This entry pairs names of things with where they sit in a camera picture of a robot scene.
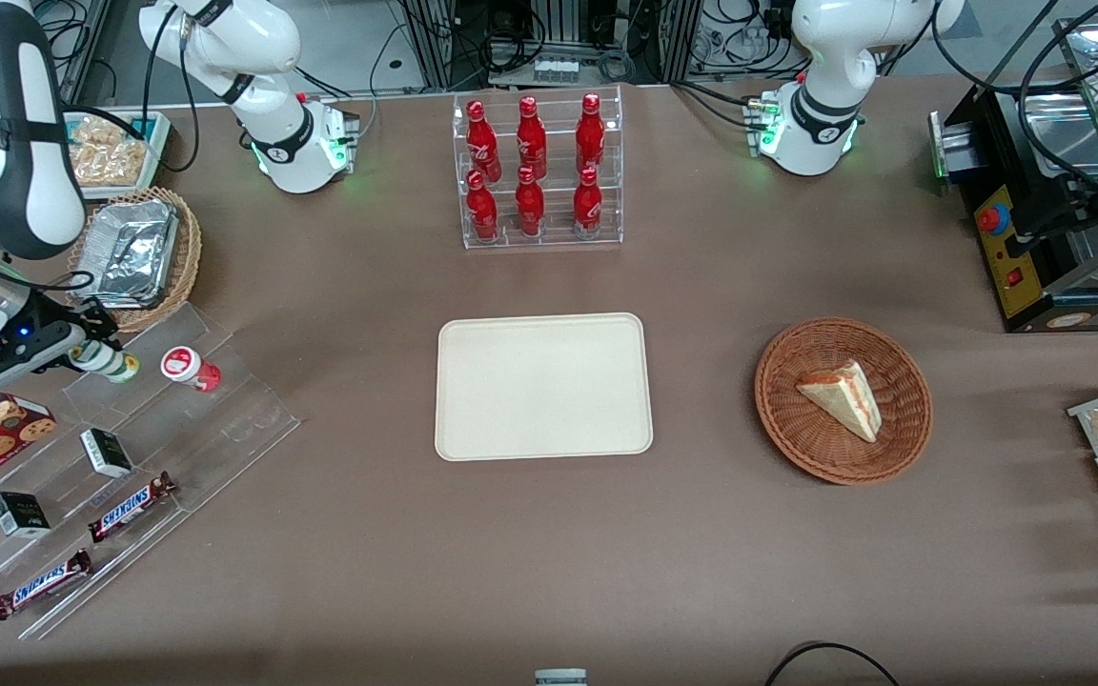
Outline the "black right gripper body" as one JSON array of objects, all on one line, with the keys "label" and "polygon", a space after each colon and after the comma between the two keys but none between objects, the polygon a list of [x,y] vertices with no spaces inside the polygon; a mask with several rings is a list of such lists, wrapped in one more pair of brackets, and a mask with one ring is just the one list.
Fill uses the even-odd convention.
[{"label": "black right gripper body", "polygon": [[87,320],[88,304],[78,301],[74,307],[61,304],[61,301],[51,299],[48,293],[30,290],[30,325],[34,331],[43,331],[53,324],[67,324],[72,331],[82,331],[85,337],[91,334],[91,325]]}]

